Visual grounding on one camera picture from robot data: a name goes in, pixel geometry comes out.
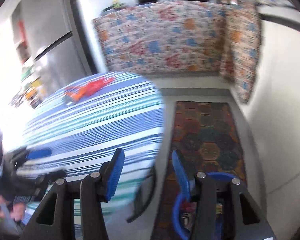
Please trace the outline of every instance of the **rug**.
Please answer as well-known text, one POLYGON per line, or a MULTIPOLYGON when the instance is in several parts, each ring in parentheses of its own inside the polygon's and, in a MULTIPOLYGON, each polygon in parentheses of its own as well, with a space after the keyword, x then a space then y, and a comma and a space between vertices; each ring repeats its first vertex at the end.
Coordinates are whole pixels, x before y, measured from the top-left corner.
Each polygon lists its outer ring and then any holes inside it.
POLYGON ((243 150, 229 104, 177 102, 166 177, 151 240, 181 239, 171 222, 179 193, 172 166, 174 149, 179 149, 198 171, 228 172, 247 183, 243 150))

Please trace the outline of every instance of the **blue striped cloth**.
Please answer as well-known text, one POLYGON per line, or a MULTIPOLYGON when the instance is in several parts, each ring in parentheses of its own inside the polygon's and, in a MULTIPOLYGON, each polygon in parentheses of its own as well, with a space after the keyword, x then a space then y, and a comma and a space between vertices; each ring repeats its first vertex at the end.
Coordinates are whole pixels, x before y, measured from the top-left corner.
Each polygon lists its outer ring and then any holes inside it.
MULTIPOLYGON (((64 89, 44 100, 24 133, 30 150, 50 148, 52 155, 29 160, 18 174, 35 178, 64 169, 67 181, 83 179, 124 149, 125 162, 114 197, 102 203, 105 216, 134 199, 140 182, 154 164, 163 135, 164 104, 159 90, 133 73, 111 72, 85 77, 70 85, 80 86, 100 76, 115 80, 88 98, 67 105, 64 89)), ((80 200, 75 200, 75 225, 81 223, 80 200)), ((38 203, 29 203, 23 222, 28 223, 38 203)))

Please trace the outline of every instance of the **stainless steel refrigerator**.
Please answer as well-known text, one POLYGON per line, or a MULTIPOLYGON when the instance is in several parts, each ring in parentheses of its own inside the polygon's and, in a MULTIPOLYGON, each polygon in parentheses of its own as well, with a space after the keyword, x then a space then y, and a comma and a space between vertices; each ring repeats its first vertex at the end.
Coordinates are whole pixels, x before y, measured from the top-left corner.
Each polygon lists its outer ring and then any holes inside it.
POLYGON ((91 74, 65 0, 21 0, 20 7, 33 70, 47 95, 91 74))

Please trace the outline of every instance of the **floor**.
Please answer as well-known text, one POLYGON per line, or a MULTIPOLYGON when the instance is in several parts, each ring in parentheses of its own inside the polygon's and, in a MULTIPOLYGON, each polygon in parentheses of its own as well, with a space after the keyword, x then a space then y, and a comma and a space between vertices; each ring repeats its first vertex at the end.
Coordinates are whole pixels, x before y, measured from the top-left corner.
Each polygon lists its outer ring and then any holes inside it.
POLYGON ((248 190, 265 213, 266 192, 258 152, 255 148, 250 127, 240 112, 238 105, 231 96, 230 91, 228 89, 176 88, 161 89, 161 92, 166 104, 165 133, 161 149, 155 162, 157 171, 157 187, 154 193, 154 198, 147 210, 130 224, 128 224, 125 220, 132 215, 132 206, 127 206, 126 208, 118 211, 111 220, 107 221, 106 227, 109 239, 149 240, 151 237, 165 177, 165 167, 167 165, 170 149, 176 101, 227 102, 230 105, 241 140, 241 145, 244 150, 248 190))

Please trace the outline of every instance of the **blue plastic part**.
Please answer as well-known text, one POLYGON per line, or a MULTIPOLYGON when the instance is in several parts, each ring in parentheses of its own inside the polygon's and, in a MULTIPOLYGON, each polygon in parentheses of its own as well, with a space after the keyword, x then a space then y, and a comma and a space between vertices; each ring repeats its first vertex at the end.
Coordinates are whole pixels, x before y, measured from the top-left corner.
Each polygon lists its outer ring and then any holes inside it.
POLYGON ((123 165, 124 165, 124 150, 121 149, 117 161, 112 169, 111 175, 107 181, 107 193, 105 195, 106 201, 109 201, 114 196, 114 193, 118 186, 123 165))
MULTIPOLYGON (((229 173, 226 173, 226 172, 218 172, 218 171, 209 172, 208 175, 211 176, 213 179, 221 180, 221 181, 231 181, 232 179, 236 178, 236 176, 234 176, 232 174, 229 174, 229 173)), ((186 198, 183 195, 183 189, 181 189, 181 191, 182 192, 180 192, 178 194, 178 196, 176 197, 175 203, 173 205, 172 225, 173 225, 173 228, 174 228, 175 232, 182 238, 182 240, 188 240, 189 239, 189 232, 187 232, 180 225, 180 222, 179 222, 180 205, 181 205, 182 201, 186 198)), ((220 230, 221 226, 222 226, 221 224, 217 224, 216 228, 218 228, 220 230)))
POLYGON ((175 150, 172 152, 172 165, 176 173, 177 181, 181 188, 182 195, 188 201, 190 201, 190 190, 194 182, 192 183, 189 181, 186 171, 182 163, 180 162, 177 152, 175 150))
POLYGON ((189 233, 180 225, 179 222, 179 211, 180 211, 180 205, 182 201, 184 200, 184 196, 182 192, 178 194, 176 197, 176 200, 173 205, 172 209, 172 225, 175 230, 175 232, 182 238, 182 240, 188 240, 189 233))
POLYGON ((41 150, 35 150, 31 151, 28 156, 26 157, 27 160, 34 160, 39 159, 43 157, 49 157, 51 156, 52 152, 50 149, 41 149, 41 150))

